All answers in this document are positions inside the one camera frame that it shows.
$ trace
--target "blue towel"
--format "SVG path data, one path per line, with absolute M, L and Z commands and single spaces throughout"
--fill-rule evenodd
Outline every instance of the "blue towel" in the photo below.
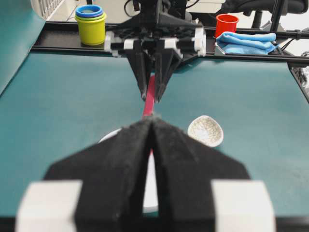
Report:
M 217 38 L 217 43 L 225 53 L 267 55 L 275 50 L 276 47 L 271 43 L 275 40 L 275 33 L 245 35 L 223 32 Z

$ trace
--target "blue ring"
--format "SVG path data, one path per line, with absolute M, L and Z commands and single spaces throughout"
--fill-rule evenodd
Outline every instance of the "blue ring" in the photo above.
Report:
M 84 13 L 84 10 L 91 10 L 93 11 L 92 13 Z M 103 9 L 102 7 L 98 5 L 85 5 L 85 6 L 80 6 L 76 9 L 76 15 L 82 18 L 94 18 L 94 17 L 99 17 L 103 14 Z

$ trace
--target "stacked cups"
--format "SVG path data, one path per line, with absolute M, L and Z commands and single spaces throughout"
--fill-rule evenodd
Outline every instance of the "stacked cups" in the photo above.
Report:
M 106 14 L 98 5 L 85 5 L 76 9 L 81 41 L 86 45 L 99 45 L 105 40 Z

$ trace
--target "teal table surface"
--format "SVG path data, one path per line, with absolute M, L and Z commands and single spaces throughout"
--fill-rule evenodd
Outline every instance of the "teal table surface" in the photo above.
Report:
M 2 0 L 0 8 L 0 95 L 38 38 L 45 21 L 30 0 Z
M 48 166 L 140 120 L 125 58 L 30 53 L 0 97 L 0 217 L 14 216 Z M 200 115 L 217 148 L 263 180 L 277 216 L 309 214 L 309 105 L 286 63 L 196 60 L 178 70 L 155 113 L 184 131 Z

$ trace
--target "robotic arm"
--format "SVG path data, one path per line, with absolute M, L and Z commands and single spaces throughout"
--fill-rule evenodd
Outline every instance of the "robotic arm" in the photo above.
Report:
M 106 33 L 104 50 L 126 55 L 146 98 L 150 72 L 155 72 L 159 102 L 183 54 L 206 54 L 206 33 L 201 23 L 185 20 L 187 0 L 138 0 L 140 13 Z

